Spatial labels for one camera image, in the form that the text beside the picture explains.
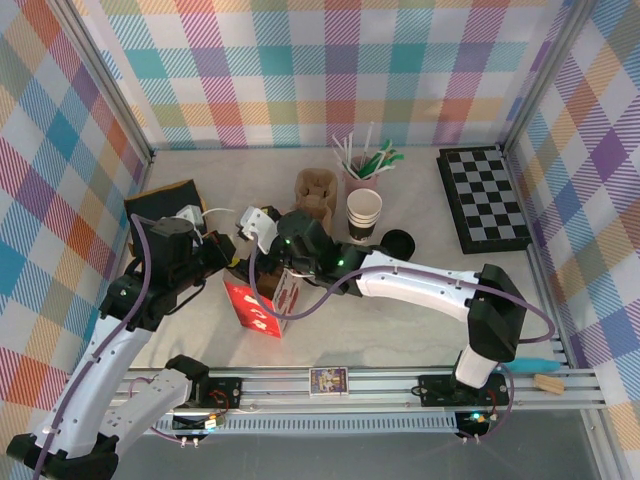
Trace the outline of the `red white paper bag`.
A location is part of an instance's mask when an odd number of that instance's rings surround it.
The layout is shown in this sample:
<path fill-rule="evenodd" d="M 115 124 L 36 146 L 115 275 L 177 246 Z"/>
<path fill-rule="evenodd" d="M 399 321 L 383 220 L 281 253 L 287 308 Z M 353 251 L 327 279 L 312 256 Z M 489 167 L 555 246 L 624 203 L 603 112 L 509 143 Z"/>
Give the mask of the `red white paper bag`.
<path fill-rule="evenodd" d="M 274 221 L 278 221 L 280 213 L 272 207 L 259 208 Z M 238 247 L 240 263 L 235 272 L 226 270 L 223 283 L 228 298 L 240 324 L 275 338 L 282 338 L 287 327 L 285 316 L 298 311 L 299 297 L 305 278 L 287 270 L 277 260 L 263 253 L 255 240 L 245 241 L 239 235 L 241 245 Z M 286 274 L 288 279 L 288 295 L 279 309 L 272 304 L 271 298 L 277 278 Z"/>

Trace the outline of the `stack of paper cups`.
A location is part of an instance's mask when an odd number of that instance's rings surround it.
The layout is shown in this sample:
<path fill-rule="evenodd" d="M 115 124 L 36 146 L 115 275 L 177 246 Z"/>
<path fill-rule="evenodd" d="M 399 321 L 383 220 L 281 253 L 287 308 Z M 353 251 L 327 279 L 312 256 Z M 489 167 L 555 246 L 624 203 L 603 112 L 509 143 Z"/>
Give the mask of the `stack of paper cups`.
<path fill-rule="evenodd" d="M 377 217 L 382 209 L 382 198 L 371 189 L 361 188 L 352 191 L 346 200 L 347 213 L 362 220 Z"/>

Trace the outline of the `pink straw holder cup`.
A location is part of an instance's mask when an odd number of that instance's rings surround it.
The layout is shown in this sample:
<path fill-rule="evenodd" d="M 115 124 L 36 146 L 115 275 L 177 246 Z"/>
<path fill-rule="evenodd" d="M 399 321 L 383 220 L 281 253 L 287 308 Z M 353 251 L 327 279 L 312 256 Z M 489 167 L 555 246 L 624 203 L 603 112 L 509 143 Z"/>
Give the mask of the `pink straw holder cup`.
<path fill-rule="evenodd" d="M 362 156 L 361 155 L 354 156 L 352 158 L 351 166 L 356 171 L 357 175 L 358 175 L 358 172 L 360 170 L 361 160 L 362 160 Z M 361 188 L 367 188 L 367 189 L 372 189 L 372 190 L 375 190 L 377 188 L 379 174 L 372 175 L 367 179 L 356 180 L 354 178 L 351 178 L 349 175 L 344 173 L 342 170 L 341 170 L 341 173 L 343 175 L 344 194 L 346 196 L 348 196 L 351 192 L 353 192 L 355 190 L 358 190 L 358 189 L 361 189 Z"/>

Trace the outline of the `black plastic cup lid stack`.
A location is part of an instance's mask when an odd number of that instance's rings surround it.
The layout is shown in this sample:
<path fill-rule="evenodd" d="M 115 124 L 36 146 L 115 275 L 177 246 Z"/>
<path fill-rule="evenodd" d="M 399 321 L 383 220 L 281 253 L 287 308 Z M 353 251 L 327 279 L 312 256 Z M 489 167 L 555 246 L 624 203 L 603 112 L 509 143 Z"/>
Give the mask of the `black plastic cup lid stack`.
<path fill-rule="evenodd" d="M 409 261 L 415 252 L 416 245 L 408 232 L 392 229 L 383 235 L 380 247 L 395 259 Z"/>

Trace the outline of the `playing card box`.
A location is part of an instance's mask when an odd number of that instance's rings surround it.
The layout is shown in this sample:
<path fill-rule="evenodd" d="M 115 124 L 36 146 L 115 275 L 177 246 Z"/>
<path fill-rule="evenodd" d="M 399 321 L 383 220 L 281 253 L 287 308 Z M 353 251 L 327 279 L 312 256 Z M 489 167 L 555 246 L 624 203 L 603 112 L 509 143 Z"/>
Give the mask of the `playing card box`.
<path fill-rule="evenodd" d="M 311 368 L 309 394 L 311 396 L 348 395 L 348 369 L 346 367 Z"/>

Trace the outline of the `small controller board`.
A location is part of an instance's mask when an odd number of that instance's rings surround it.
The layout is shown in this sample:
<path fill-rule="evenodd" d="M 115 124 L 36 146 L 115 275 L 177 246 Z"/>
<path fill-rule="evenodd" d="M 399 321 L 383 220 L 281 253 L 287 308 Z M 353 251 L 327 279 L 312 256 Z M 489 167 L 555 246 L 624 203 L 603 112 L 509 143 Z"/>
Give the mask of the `small controller board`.
<path fill-rule="evenodd" d="M 172 428 L 174 430 L 214 431 L 222 426 L 225 415 L 222 413 L 210 413 L 204 416 L 172 416 Z"/>
<path fill-rule="evenodd" d="M 489 431 L 491 413 L 488 411 L 456 412 L 456 435 L 460 438 L 483 436 Z"/>

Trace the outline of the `black grey chessboard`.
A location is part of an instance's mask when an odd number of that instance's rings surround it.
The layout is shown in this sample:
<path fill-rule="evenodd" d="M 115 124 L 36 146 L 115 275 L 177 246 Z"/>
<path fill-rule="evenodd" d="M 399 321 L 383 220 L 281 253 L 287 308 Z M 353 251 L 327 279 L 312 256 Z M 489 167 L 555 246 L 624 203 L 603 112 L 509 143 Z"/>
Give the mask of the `black grey chessboard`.
<path fill-rule="evenodd" d="M 443 148 L 436 162 L 463 253 L 527 249 L 531 235 L 498 147 Z"/>

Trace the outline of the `teal plastic tool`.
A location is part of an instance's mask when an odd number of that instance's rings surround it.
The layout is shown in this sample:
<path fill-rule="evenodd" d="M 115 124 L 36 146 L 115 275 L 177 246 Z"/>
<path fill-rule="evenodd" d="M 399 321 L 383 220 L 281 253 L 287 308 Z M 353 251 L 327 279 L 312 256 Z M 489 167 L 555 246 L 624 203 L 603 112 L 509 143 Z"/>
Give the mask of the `teal plastic tool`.
<path fill-rule="evenodd" d="M 514 374 L 533 375 L 555 372 L 561 368 L 562 364 L 555 360 L 537 357 L 521 357 L 505 363 L 505 366 Z"/>

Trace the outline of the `small wooden block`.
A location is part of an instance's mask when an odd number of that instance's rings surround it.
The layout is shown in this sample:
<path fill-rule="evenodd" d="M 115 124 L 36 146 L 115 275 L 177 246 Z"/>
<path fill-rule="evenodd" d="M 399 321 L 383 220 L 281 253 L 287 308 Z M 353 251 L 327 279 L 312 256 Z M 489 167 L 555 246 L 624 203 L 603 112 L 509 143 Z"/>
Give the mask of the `small wooden block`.
<path fill-rule="evenodd" d="M 564 381 L 561 378 L 548 375 L 535 374 L 533 376 L 533 385 L 536 389 L 553 395 L 563 395 L 565 392 Z"/>

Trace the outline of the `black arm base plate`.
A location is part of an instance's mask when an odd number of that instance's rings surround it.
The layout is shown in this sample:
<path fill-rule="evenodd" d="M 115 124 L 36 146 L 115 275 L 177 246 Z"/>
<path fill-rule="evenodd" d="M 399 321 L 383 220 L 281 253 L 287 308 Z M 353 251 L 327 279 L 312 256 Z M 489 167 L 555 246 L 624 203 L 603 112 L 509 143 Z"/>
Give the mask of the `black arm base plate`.
<path fill-rule="evenodd" d="M 240 377 L 208 377 L 192 382 L 187 400 L 179 409 L 233 410 L 240 407 Z"/>
<path fill-rule="evenodd" d="M 421 375 L 411 393 L 420 398 L 422 407 L 492 407 L 509 403 L 506 379 L 499 373 L 492 373 L 479 389 L 458 382 L 452 374 Z"/>

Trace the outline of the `wide aluminium frame rail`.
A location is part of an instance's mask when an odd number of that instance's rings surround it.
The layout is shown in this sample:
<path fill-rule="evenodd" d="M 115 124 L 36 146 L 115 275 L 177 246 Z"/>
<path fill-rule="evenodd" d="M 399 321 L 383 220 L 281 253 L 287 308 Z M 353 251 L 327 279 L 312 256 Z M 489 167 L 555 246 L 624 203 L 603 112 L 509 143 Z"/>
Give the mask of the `wide aluminium frame rail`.
<path fill-rule="evenodd" d="M 347 395 L 309 394 L 307 368 L 221 368 L 214 377 L 242 379 L 239 413 L 389 413 L 416 412 L 420 400 L 410 393 L 421 375 L 448 376 L 443 368 L 351 368 Z M 550 374 L 564 382 L 561 395 L 534 387 L 531 375 L 514 376 L 514 410 L 582 410 L 605 406 L 595 372 L 560 369 Z"/>

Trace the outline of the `aluminium frame post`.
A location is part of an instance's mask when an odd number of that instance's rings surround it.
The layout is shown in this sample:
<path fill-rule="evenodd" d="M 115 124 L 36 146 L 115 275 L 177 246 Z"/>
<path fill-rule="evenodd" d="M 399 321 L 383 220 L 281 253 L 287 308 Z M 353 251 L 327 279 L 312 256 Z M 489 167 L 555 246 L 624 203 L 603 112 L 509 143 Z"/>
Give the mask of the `aluminium frame post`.
<path fill-rule="evenodd" d="M 154 152 L 72 0 L 45 0 L 146 166 Z"/>
<path fill-rule="evenodd" d="M 550 0 L 523 58 L 528 71 L 505 118 L 498 144 L 511 153 L 531 123 L 598 0 Z"/>

